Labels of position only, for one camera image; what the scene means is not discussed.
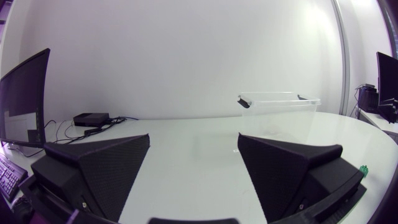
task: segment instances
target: white wall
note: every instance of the white wall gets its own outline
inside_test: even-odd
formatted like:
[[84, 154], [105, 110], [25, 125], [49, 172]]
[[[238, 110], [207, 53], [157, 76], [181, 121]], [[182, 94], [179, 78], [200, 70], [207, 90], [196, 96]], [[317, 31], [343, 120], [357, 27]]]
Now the white wall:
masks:
[[340, 107], [340, 38], [329, 0], [37, 0], [21, 60], [46, 47], [46, 120], [90, 111], [239, 115], [241, 91], [297, 91], [321, 98], [321, 111]]
[[347, 110], [347, 115], [349, 115], [356, 104], [355, 88], [363, 83], [369, 83], [378, 88], [376, 52], [391, 55], [391, 48], [377, 0], [338, 0], [338, 2], [349, 43], [351, 64]]
[[16, 0], [12, 3], [0, 45], [0, 77], [3, 77], [22, 60], [19, 58], [22, 33], [24, 31], [30, 0]]

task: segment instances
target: curved table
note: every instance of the curved table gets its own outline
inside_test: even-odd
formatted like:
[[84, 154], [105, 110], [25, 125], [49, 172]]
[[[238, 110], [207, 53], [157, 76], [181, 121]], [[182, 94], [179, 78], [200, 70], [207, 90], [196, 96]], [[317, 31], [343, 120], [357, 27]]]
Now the curved table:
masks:
[[[147, 223], [152, 217], [182, 220], [232, 217], [240, 223], [265, 223], [250, 176], [236, 152], [241, 123], [241, 117], [126, 121], [80, 142], [149, 133], [150, 148], [120, 223]], [[87, 128], [72, 127], [68, 135], [82, 135], [84, 129]], [[46, 133], [47, 139], [52, 135]], [[368, 123], [328, 113], [315, 113], [308, 136], [298, 140], [319, 146], [341, 144], [344, 159], [358, 168], [368, 166], [369, 174], [361, 182], [367, 191], [342, 220], [366, 223], [394, 174], [397, 144]], [[23, 164], [24, 159], [15, 152], [7, 151], [7, 156], [31, 174], [27, 164]]]

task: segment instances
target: clear plastic container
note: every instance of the clear plastic container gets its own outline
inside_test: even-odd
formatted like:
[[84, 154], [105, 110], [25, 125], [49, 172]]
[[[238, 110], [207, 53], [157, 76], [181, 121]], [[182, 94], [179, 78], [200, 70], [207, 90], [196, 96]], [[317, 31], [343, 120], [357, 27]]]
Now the clear plastic container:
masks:
[[242, 134], [306, 143], [320, 99], [292, 92], [241, 93]]

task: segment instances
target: monitor screen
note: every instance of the monitor screen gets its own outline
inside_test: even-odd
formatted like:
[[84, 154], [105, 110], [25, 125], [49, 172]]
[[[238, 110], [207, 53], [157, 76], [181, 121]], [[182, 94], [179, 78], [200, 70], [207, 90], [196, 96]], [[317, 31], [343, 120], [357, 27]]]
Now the monitor screen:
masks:
[[379, 65], [379, 102], [398, 100], [398, 60], [388, 55], [377, 53]]
[[0, 140], [20, 146], [45, 143], [44, 81], [50, 49], [28, 58], [0, 81]]

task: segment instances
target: black cable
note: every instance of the black cable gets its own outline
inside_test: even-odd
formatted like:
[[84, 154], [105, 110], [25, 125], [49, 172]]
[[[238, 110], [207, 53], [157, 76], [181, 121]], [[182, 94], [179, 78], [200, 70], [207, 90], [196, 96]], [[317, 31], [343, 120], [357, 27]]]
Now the black cable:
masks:
[[136, 121], [139, 121], [139, 119], [137, 119], [137, 118], [132, 118], [132, 117], [126, 117], [126, 116], [120, 116], [120, 117], [118, 117], [118, 118], [127, 118], [127, 119], [135, 119]]
[[67, 137], [68, 139], [75, 139], [75, 138], [78, 138], [78, 137], [69, 137], [68, 135], [67, 135], [67, 131], [68, 131], [68, 129], [70, 128], [70, 127], [72, 127], [73, 126], [73, 121], [70, 123], [70, 125], [65, 129], [65, 131], [63, 132], [64, 133], [64, 135], [65, 135], [65, 137]]
[[72, 142], [82, 140], [82, 139], [87, 138], [87, 137], [89, 137], [89, 136], [102, 133], [102, 132], [108, 130], [109, 128], [112, 128], [115, 124], [120, 124], [120, 123], [122, 123], [123, 121], [127, 120], [127, 118], [124, 118], [124, 117], [117, 117], [117, 118], [110, 118], [109, 120], [110, 120], [109, 126], [106, 127], [106, 128], [104, 128], [104, 129], [102, 129], [101, 131], [98, 131], [98, 132], [96, 132], [96, 133], [90, 133], [90, 134], [83, 135], [83, 136], [79, 136], [79, 137], [74, 137], [74, 138], [71, 138], [71, 137], [68, 137], [68, 136], [65, 135], [65, 136], [66, 136], [67, 138], [69, 138], [69, 139], [60, 139], [60, 140], [57, 139], [54, 143], [59, 142], [59, 141], [68, 141], [68, 142], [66, 142], [66, 143], [64, 143], [64, 144], [70, 144], [70, 143], [72, 143]]
[[57, 132], [55, 133], [55, 138], [57, 138], [57, 141], [58, 141], [58, 131], [60, 130], [60, 128], [61, 128], [61, 126], [62, 126], [62, 124], [63, 124], [64, 122], [66, 122], [66, 121], [62, 121], [62, 123], [60, 124], [60, 126], [59, 126], [58, 129], [57, 129]]
[[32, 157], [32, 156], [34, 156], [34, 155], [36, 155], [36, 154], [42, 152], [44, 149], [40, 150], [39, 152], [33, 153], [32, 155], [29, 155], [29, 156], [25, 155], [21, 150], [19, 150], [19, 148], [17, 148], [17, 150], [18, 150], [20, 153], [22, 153], [22, 155], [24, 155], [26, 158], [29, 158], [29, 157]]
[[[358, 99], [357, 99], [356, 95], [358, 94], [358, 91], [359, 91], [360, 87], [362, 87], [363, 85], [365, 85], [365, 84], [360, 84], [358, 87], [355, 88], [356, 92], [354, 94], [354, 98], [356, 100], [356, 104], [355, 104], [353, 110], [351, 111], [351, 113], [349, 114], [350, 117], [353, 115], [355, 107], [358, 105]], [[355, 117], [359, 117], [359, 115], [357, 115], [357, 114], [358, 114], [358, 109], [356, 109], [356, 111], [355, 111]]]
[[353, 112], [354, 112], [354, 110], [355, 110], [356, 105], [358, 105], [358, 103], [355, 104], [353, 110], [352, 110], [351, 113], [349, 114], [350, 117], [351, 117], [351, 115], [353, 115]]
[[57, 122], [54, 121], [54, 120], [50, 120], [50, 121], [47, 122], [47, 124], [45, 124], [44, 128], [47, 127], [47, 125], [49, 125], [49, 123], [50, 123], [51, 121], [54, 122], [55, 124], [57, 123]]

